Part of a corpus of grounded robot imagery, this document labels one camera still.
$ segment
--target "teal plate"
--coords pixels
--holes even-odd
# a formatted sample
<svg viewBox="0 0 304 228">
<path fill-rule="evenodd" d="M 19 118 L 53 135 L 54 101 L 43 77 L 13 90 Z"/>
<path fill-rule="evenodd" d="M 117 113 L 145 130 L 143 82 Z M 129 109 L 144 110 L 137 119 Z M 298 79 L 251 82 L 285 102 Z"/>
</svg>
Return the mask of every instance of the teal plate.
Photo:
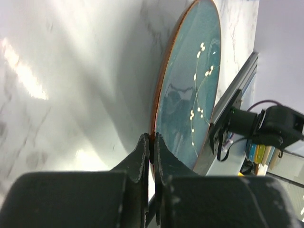
<svg viewBox="0 0 304 228">
<path fill-rule="evenodd" d="M 156 88 L 152 134 L 193 169 L 206 140 L 218 87 L 219 14 L 211 0 L 194 1 L 168 43 Z"/>
</svg>

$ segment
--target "wall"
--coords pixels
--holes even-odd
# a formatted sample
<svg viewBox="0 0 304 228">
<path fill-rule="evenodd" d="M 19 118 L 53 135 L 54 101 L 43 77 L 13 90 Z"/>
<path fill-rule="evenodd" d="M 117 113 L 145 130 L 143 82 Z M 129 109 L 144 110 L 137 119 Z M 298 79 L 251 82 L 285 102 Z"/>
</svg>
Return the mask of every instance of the wall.
<svg viewBox="0 0 304 228">
<path fill-rule="evenodd" d="M 260 1 L 255 50 L 259 52 L 254 101 L 274 99 L 304 113 L 304 1 Z M 304 143 L 289 150 L 304 156 Z"/>
</svg>

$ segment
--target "gray wall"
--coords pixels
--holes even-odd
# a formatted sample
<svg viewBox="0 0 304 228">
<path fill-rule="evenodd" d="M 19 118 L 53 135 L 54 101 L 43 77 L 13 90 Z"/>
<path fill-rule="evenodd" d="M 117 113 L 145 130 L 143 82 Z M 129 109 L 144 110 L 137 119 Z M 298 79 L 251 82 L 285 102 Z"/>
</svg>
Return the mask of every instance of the gray wall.
<svg viewBox="0 0 304 228">
<path fill-rule="evenodd" d="M 260 54 L 254 102 L 274 99 L 304 113 L 303 10 L 303 0 L 260 1 L 255 39 L 255 50 Z M 303 142 L 289 149 L 304 156 Z"/>
</svg>

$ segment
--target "blue plate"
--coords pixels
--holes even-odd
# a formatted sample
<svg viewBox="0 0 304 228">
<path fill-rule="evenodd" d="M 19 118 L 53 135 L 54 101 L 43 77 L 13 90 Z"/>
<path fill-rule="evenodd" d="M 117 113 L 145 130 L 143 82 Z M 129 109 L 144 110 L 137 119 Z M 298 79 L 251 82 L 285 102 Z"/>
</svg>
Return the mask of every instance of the blue plate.
<svg viewBox="0 0 304 228">
<path fill-rule="evenodd" d="M 156 88 L 152 134 L 193 169 L 214 108 L 221 57 L 219 14 L 211 0 L 194 1 L 169 41 Z"/>
</svg>

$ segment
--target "marble countertop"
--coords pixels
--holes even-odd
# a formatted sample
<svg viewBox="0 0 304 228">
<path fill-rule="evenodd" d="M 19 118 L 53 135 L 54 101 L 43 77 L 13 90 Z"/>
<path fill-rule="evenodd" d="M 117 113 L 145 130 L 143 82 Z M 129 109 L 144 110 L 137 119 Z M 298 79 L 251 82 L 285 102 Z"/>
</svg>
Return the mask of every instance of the marble countertop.
<svg viewBox="0 0 304 228">
<path fill-rule="evenodd" d="M 25 172 L 108 170 L 149 131 L 158 70 L 189 0 L 0 3 L 0 204 Z M 258 0 L 214 0 L 217 101 L 253 51 Z"/>
</svg>

